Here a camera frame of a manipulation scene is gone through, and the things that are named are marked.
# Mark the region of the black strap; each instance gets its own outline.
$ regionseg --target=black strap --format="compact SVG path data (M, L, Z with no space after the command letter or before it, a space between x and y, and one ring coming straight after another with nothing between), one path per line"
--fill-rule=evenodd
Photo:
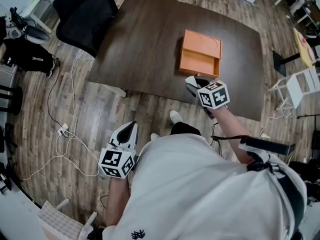
M289 176L283 171L280 170L280 173L284 175L282 178L278 178L278 182L280 183L283 191L289 199L291 204L293 214L294 214L294 231L293 234L297 231L303 217L305 211L305 202L302 194L297 189L295 184L289 178Z

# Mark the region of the white sneaker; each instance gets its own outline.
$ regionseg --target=white sneaker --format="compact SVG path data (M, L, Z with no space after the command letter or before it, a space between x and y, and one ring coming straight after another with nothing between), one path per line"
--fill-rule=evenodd
M170 119L171 119L171 122L175 125L176 123L179 123L179 122L184 122L183 120L182 120L182 117L181 117L181 115L177 112L177 111L175 111L175 110L170 110L170 112L169 112L169 116L170 116Z
M155 139L160 138L160 135L157 133L151 133L150 137L151 137L151 141L154 141Z

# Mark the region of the black office chair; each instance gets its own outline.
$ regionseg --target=black office chair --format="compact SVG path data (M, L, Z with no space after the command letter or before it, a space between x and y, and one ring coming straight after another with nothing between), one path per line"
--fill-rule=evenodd
M54 0L53 7L61 20L57 38L96 57L118 12L115 0Z

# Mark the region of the chair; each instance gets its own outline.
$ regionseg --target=chair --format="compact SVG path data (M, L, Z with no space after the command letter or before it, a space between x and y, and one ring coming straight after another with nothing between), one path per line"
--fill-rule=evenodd
M118 12L115 0L54 0L53 7L60 18L57 38L96 57Z
M298 82L297 76L303 74L308 85L309 91L302 92L300 84ZM285 110L285 109L292 109L297 108L303 99L304 95L309 95L315 92L320 91L320 81L319 81L320 73L317 74L316 68L313 66L311 68L307 68L302 70L298 73L294 73L287 77L279 79L276 84L269 89L269 92L278 91L282 103L276 108L276 110ZM286 84L279 85L282 81L287 80ZM289 96L284 98L281 89L287 88ZM291 98L292 106L284 106L288 103L289 98Z
M46 201L40 210L39 223L48 240L86 240L88 234L93 231L91 223L97 213L94 211L85 225L82 225L59 211L69 202L70 200L67 198L54 208Z

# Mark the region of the white cable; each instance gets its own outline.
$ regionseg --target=white cable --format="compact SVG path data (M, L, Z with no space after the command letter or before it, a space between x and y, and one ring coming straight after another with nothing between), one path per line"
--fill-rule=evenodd
M26 188L26 185L24 184L23 181L21 181L22 185L24 186L24 191L26 191L29 194L29 197L32 198L33 201L35 201L35 199L32 197L32 195L29 193L28 189Z
M72 83L72 106L73 106L73 111L74 111L74 117L75 117L75 124L74 124L74 130L73 130L73 133L70 132L70 131L67 131L66 132L69 134L69 136L66 136L65 134L63 134L65 137L67 138L70 138L67 145L66 145L66 150L65 150L65 153L64 154L59 154L58 153L58 147L57 147L57 143L58 143L58 139L60 137L60 135L56 138L56 141L55 141L55 152L57 155L53 156L48 162L46 162L46 164L41 167L39 170L35 171L33 174L31 174L31 176L29 178L23 178L22 181L27 181L27 180L30 180L32 178L33 175L35 175L36 173L40 172L43 168L46 167L47 164L49 164L51 162L52 159L54 158L64 158L66 160L68 160L69 162L71 162L75 168L77 168L84 176L88 176L88 177L95 177L95 176L98 176L99 175L99 172L100 172L100 167L98 166L98 172L95 174L95 175L89 175L89 174L85 174L82 170L80 170L80 168L74 163L72 162L69 158L66 158L65 155L67 154L68 152L68 148L69 148L69 144L71 142L71 140L77 140L78 142L80 142L82 145L85 146L85 148L88 150L88 152L90 153L90 155L93 156L93 158L96 160L96 162L99 164L99 158L96 156L95 153L93 153L89 148L88 146L84 143L84 141L82 139L80 139L78 136L76 136L76 131L77 131L77 125L78 125L78 117L77 117L77 113L76 113L76 107L75 107L75 86L74 86L74 77L73 77L73 71L74 71L74 67L75 67L75 62L76 60L79 60L81 58L81 56L84 54L84 51L83 50L80 50L74 60L73 60L73 63L72 63L72 67L71 67L71 72L70 72L70 76L71 76L71 83Z
M262 132L263 132L263 130L267 127L267 123L268 123L268 120L269 119L274 119L274 120L277 120L277 119L279 119L279 118L282 118L282 117L284 117L284 118L288 118L288 117L293 117L294 116L294 106L293 105L291 105L290 103L288 103L288 102L285 102L283 105L285 105L285 104L288 104L288 105L290 105L290 106L292 106L292 111L288 114L288 115L285 115L285 111L288 109L290 109L290 108L286 108L286 109L284 109L283 111L282 111L282 115L279 115L278 117L273 117L273 116L269 116L267 119L266 119L266 121L265 121L265 125L264 125L264 127L262 128L262 130L260 131L260 137L262 137Z

